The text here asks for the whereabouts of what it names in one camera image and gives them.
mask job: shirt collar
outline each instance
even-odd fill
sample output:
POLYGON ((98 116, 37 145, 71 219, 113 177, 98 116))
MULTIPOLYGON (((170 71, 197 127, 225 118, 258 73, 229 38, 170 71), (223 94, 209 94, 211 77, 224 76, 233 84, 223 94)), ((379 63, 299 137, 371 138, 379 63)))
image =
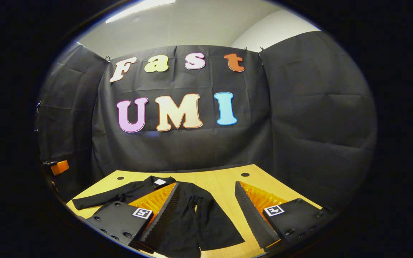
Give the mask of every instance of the shirt collar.
POLYGON ((152 175, 143 181, 144 186, 152 187, 154 190, 170 185, 171 183, 176 183, 175 178, 156 177, 152 175))

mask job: white label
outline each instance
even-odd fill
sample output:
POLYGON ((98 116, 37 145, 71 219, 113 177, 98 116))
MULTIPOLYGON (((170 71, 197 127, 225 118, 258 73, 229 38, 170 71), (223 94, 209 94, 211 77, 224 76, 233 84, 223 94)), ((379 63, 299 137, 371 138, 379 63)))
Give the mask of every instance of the white label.
POLYGON ((140 217, 143 219, 149 218, 149 215, 151 215, 152 211, 151 210, 146 210, 142 208, 138 208, 135 212, 133 212, 133 216, 140 217))
POLYGON ((157 183, 159 186, 163 185, 164 183, 166 183, 164 180, 162 179, 157 179, 154 183, 157 183))
POLYGON ((265 208, 264 210, 265 210, 265 212, 267 212, 267 214, 268 214, 270 217, 285 212, 285 211, 284 211, 282 208, 280 208, 280 206, 278 206, 278 205, 265 208))

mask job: black jacket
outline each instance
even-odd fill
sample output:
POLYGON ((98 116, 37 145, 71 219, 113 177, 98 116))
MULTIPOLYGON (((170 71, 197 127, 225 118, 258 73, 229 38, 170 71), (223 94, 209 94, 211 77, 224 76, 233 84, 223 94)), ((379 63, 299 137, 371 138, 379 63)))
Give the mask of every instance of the black jacket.
MULTIPOLYGON (((108 201, 130 203, 175 179, 150 176, 94 196, 74 199, 76 209, 93 207, 108 201), (158 179, 166 183, 158 185, 158 179)), ((238 230, 213 196, 193 183, 179 182, 180 198, 167 233, 157 253, 171 258, 199 258, 200 250, 225 248, 244 242, 238 230)))

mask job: blue letter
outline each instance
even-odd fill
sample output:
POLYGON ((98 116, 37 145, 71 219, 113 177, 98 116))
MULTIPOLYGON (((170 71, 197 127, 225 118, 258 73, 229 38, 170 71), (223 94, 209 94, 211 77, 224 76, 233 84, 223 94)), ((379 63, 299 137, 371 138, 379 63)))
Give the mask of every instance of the blue letter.
POLYGON ((220 92, 214 95, 214 98, 218 100, 219 103, 219 119, 218 124, 220 125, 231 125, 237 122, 232 112, 232 101, 234 94, 229 92, 220 92))

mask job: table surface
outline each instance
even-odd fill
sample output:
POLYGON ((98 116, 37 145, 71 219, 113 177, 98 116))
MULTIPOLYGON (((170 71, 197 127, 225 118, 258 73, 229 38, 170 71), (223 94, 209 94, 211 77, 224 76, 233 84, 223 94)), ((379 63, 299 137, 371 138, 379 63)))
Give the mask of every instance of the table surface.
MULTIPOLYGON (((245 240, 245 242, 238 245, 233 245, 231 247, 202 251, 201 258, 252 258, 265 253, 262 248, 259 248, 259 245, 257 244, 257 241, 254 238, 254 235, 251 232, 251 229, 249 228, 235 198, 236 181, 242 181, 249 185, 255 186, 287 201, 303 198, 318 209, 322 208, 318 204, 315 204, 313 201, 310 201, 285 184, 281 183, 256 165, 189 173, 143 173, 116 170, 99 182, 95 183, 93 186, 90 186, 84 190, 73 199, 92 196, 119 186, 123 186, 133 181, 142 181, 150 175, 156 177, 172 176, 177 181, 194 183, 197 186, 209 191, 245 240), (248 173, 249 176, 244 177, 241 175, 242 173, 248 173)), ((74 204, 72 204, 72 201, 67 203, 67 207, 69 207, 75 214, 84 217, 85 219, 91 217, 93 213, 100 208, 100 206, 96 206, 77 210, 74 207, 74 204)), ((158 258, 165 258, 165 256, 158 253, 151 255, 158 258)))

